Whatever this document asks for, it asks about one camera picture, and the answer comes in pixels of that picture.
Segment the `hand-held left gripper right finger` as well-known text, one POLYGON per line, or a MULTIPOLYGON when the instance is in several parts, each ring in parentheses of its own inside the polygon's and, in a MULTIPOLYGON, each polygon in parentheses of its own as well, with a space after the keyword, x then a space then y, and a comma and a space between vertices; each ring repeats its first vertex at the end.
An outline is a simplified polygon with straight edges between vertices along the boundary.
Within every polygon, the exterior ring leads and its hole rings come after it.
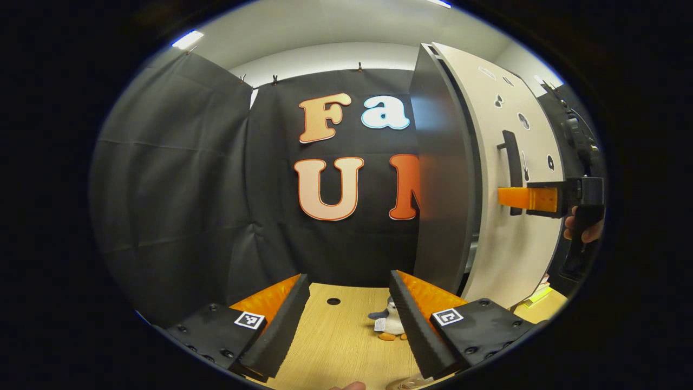
POLYGON ((425 378, 481 365, 537 330, 535 323, 488 298, 466 301, 403 271, 391 271, 389 293, 425 378))

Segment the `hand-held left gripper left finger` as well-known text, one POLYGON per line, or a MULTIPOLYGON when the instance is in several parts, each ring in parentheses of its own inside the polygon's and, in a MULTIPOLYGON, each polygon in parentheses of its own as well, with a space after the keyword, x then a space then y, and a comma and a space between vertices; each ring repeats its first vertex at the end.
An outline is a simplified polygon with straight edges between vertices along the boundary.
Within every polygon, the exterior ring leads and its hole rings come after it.
POLYGON ((253 380, 275 378, 309 298, 310 277, 297 274, 235 304, 206 304, 165 335, 223 370, 253 380))

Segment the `clear plastic bottle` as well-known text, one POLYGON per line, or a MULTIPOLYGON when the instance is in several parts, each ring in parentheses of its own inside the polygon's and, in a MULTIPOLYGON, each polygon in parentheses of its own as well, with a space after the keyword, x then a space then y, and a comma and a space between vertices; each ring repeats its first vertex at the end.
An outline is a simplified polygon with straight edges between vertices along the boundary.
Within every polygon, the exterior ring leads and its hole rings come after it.
POLYGON ((424 378, 421 374, 394 380, 386 385, 385 390, 415 390, 435 382, 433 378, 424 378))

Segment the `black cabinet door handle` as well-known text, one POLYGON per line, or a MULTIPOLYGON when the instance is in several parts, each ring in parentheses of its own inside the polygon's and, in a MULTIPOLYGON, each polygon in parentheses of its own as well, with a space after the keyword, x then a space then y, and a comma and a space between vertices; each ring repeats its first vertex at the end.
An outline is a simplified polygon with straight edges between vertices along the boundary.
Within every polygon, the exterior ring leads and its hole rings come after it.
POLYGON ((503 142, 496 145, 498 151, 505 149, 509 166, 510 188, 523 187, 523 170, 517 138, 512 131, 502 130, 503 142))

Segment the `beige cabinet door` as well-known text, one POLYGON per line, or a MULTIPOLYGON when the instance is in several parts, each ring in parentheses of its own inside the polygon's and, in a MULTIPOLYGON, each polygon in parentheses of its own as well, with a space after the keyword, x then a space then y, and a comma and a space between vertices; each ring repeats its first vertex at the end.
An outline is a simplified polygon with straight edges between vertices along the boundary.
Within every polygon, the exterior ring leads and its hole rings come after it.
POLYGON ((510 187, 502 130, 517 138, 527 183, 563 181, 561 153, 553 128, 523 79, 487 60, 440 43, 444 60, 461 86, 479 145, 482 211, 479 239, 462 296, 489 298, 510 308, 534 293, 561 239, 561 219, 511 216, 497 190, 510 187))

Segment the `penguin plush toy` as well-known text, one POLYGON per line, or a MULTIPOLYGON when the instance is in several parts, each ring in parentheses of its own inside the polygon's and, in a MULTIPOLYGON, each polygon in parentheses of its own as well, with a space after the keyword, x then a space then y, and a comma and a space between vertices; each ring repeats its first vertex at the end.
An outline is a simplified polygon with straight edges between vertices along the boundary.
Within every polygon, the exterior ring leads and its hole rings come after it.
POLYGON ((394 341, 398 337, 401 340, 408 340, 406 331, 398 313, 397 306, 392 296, 389 296, 388 303, 379 313, 369 313, 367 318, 374 320, 374 331, 378 333, 378 338, 385 341, 394 341))

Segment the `yellow book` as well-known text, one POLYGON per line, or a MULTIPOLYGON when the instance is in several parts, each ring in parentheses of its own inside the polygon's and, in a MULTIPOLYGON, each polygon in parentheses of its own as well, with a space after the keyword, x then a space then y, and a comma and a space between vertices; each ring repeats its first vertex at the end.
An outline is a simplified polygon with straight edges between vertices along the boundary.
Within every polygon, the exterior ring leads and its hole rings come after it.
POLYGON ((535 304, 542 301, 546 296, 548 296, 553 291, 552 287, 547 284, 546 286, 537 289, 530 297, 525 299, 522 304, 525 308, 531 308, 535 304))

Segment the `black backdrop cloth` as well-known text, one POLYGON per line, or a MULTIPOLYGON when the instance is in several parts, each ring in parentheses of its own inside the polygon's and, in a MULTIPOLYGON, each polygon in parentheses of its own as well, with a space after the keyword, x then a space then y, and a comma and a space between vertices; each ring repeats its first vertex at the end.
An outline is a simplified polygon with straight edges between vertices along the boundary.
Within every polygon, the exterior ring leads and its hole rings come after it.
MULTIPOLYGON (((352 63, 252 87, 195 54, 141 69, 89 178, 97 246, 136 309, 166 327, 297 274, 377 289, 392 270, 414 276, 413 74, 352 63)), ((570 136, 579 114, 535 98, 563 181, 603 178, 591 135, 570 136)))

